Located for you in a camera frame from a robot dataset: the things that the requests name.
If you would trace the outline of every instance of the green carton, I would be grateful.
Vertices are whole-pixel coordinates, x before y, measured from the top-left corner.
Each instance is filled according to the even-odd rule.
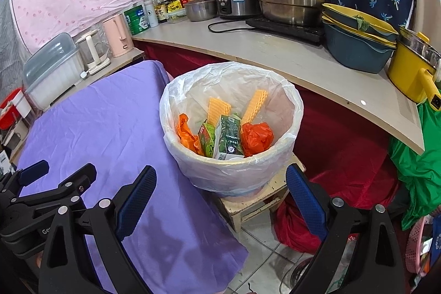
[[[199,141],[206,157],[213,157],[214,150],[214,126],[210,125],[207,120],[201,126],[198,132]]]
[[[213,158],[230,160],[231,158],[245,157],[240,144],[240,120],[221,115],[214,134],[216,140]]]

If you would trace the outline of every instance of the orange plastic bag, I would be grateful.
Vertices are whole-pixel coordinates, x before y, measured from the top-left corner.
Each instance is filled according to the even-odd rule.
[[[268,150],[274,140],[274,133],[266,122],[257,125],[247,122],[242,125],[240,139],[245,157],[250,157]]]
[[[198,155],[204,156],[204,151],[202,150],[201,143],[198,136],[194,136],[191,133],[190,128],[187,124],[188,116],[186,114],[179,115],[179,123],[176,127],[176,133],[181,139],[182,145],[187,149],[197,153]]]

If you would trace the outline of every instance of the tile floor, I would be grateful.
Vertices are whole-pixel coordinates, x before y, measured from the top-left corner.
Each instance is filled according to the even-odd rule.
[[[233,234],[248,249],[249,255],[225,294],[247,294],[250,292],[248,283],[257,294],[288,294],[290,289],[282,284],[282,279],[294,268],[294,264],[310,255],[279,243],[270,211],[253,217],[242,225],[240,233]]]

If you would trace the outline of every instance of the yellow waffle sponge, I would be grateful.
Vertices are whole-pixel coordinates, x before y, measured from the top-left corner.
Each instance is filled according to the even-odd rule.
[[[221,99],[210,98],[208,103],[208,117],[207,122],[216,127],[221,115],[229,115],[231,105],[222,101]]]
[[[257,113],[261,109],[263,103],[265,102],[267,96],[268,96],[267,91],[256,90],[256,92],[253,95],[253,98],[251,99],[250,103],[248,104],[248,107],[246,108],[242,120],[240,121],[241,125],[246,124],[247,122],[251,123],[254,120]]]

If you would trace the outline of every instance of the rice cooker control panel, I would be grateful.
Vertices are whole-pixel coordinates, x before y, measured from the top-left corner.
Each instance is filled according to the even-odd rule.
[[[217,0],[217,8],[220,15],[231,14],[231,0]]]

